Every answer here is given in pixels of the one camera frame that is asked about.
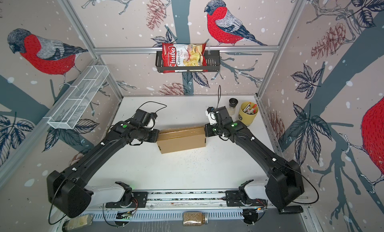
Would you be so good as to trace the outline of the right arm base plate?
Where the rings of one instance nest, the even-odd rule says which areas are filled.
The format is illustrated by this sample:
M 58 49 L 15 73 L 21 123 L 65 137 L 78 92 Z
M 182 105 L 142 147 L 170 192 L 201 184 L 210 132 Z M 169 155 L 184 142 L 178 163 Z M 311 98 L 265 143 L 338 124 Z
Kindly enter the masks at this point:
M 245 192 L 239 190 L 225 191 L 225 201 L 228 207 L 267 207 L 268 201 L 251 199 Z

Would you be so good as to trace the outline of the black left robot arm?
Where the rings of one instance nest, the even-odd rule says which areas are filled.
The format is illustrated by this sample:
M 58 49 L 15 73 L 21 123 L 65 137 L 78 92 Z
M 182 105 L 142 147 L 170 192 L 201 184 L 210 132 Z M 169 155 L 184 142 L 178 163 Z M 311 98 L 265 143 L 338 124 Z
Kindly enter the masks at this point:
M 140 144 L 156 143 L 159 136 L 159 131 L 154 129 L 156 117 L 156 113 L 137 109 L 132 118 L 115 124 L 105 138 L 76 163 L 60 173 L 51 172 L 47 177 L 49 202 L 69 218 L 99 204 L 123 202 L 128 206 L 133 199 L 129 185 L 115 182 L 91 187 L 88 182 L 110 157 L 133 140 Z

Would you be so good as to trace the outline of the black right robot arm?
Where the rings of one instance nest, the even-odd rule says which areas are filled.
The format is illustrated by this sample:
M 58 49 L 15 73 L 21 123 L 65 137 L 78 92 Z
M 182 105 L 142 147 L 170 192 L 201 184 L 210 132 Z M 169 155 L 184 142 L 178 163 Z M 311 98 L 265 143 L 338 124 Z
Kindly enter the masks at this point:
M 241 121 L 233 121 L 226 107 L 209 107 L 209 123 L 205 125 L 206 137 L 226 138 L 245 150 L 264 170 L 268 177 L 265 191 L 268 199 L 278 209 L 285 209 L 305 192 L 300 166 L 287 161 L 265 146 Z

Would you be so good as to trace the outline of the brown cardboard box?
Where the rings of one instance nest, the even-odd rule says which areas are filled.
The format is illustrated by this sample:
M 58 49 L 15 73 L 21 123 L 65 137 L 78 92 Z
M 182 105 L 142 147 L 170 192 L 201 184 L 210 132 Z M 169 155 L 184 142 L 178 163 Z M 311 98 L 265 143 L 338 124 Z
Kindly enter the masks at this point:
M 162 130 L 157 139 L 162 154 L 173 153 L 206 146 L 203 126 Z

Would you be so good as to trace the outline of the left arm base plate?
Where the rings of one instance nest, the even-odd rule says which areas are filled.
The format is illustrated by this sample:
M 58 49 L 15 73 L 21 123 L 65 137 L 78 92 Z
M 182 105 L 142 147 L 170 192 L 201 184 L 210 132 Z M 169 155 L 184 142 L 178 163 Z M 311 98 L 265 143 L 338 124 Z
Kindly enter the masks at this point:
M 145 208 L 148 199 L 148 192 L 130 192 L 125 193 L 118 202 L 109 202 L 105 204 L 107 209 L 120 208 Z

